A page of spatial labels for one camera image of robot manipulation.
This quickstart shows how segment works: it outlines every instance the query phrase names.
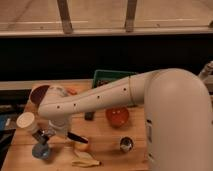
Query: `red bowl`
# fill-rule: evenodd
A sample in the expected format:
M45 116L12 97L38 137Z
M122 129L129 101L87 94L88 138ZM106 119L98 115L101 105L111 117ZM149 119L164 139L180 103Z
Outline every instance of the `red bowl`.
M106 118L113 127L121 127L129 119L129 111L125 107L106 110Z

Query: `black backdrop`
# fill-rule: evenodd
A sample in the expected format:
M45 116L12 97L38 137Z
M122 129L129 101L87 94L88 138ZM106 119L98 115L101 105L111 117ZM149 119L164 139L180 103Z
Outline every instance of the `black backdrop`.
M0 39L0 81L92 78L96 69L197 74L210 60L212 34Z

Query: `green basket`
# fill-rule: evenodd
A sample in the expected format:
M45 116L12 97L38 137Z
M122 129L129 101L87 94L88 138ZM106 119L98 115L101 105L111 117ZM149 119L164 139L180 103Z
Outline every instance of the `green basket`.
M100 86L100 82L109 83L112 81L119 80L124 77L135 75L137 72L129 71L114 71L114 70L95 70L93 77L92 88Z

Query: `wooden table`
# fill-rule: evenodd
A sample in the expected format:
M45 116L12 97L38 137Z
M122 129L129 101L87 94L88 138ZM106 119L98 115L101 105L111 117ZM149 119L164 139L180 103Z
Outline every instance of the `wooden table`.
M65 87L75 89L78 93L91 88L91 81L73 81L63 83ZM34 112L39 125L47 127L47 121L40 118L36 107L27 102L25 111ZM140 170L147 171L146 134L143 107L129 108L130 119L121 128L112 128L105 117L105 110L95 113L93 121L84 120L84 114L73 115L71 119L72 132L85 135L91 140L91 154L102 162L101 166L91 168L73 167L74 156L70 140L52 137L49 140L51 157L39 160L32 156L32 148L36 140L25 130L17 129L9 148L2 171L96 171L96 170ZM120 139L129 136L134 141L133 149L124 154L119 150Z

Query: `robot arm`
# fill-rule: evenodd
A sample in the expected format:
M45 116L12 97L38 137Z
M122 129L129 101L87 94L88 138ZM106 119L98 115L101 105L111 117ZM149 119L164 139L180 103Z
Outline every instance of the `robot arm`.
M201 79L185 70L139 74L75 96L51 86L38 113L58 129L64 128L75 113L141 103L145 107L150 170L213 170L210 96Z
M126 77L75 96L66 96L62 87L51 86L38 113L55 120L81 112L144 103L145 84L158 72Z

